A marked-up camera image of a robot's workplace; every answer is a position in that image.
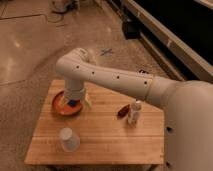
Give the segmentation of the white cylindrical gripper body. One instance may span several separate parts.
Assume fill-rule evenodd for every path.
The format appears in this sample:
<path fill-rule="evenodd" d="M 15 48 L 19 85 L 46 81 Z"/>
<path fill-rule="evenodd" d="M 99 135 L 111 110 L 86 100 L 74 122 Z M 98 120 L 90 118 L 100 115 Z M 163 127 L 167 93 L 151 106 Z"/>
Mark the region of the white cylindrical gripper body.
<path fill-rule="evenodd" d="M 84 82 L 75 79 L 66 79 L 64 85 L 64 96 L 68 100 L 83 100 L 86 95 Z"/>

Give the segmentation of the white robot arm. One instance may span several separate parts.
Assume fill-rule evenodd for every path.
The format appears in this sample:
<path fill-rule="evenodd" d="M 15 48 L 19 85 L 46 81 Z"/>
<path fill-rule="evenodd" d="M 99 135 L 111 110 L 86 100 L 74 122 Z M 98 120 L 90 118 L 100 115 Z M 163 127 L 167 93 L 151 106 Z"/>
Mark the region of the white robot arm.
<path fill-rule="evenodd" d="M 84 84 L 91 82 L 163 110 L 164 171 L 213 171 L 212 83 L 93 65 L 83 48 L 60 57 L 56 71 L 70 100 L 82 99 Z"/>

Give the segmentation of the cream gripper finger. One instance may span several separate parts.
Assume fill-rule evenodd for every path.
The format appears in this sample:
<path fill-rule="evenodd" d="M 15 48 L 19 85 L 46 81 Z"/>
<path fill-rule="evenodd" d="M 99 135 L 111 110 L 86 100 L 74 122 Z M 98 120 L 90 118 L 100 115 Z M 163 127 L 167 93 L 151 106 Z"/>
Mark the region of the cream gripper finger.
<path fill-rule="evenodd" d="M 85 95 L 85 103 L 88 105 L 88 107 L 91 108 L 92 103 L 91 103 L 91 100 L 90 100 L 90 97 L 89 97 L 88 93 Z"/>

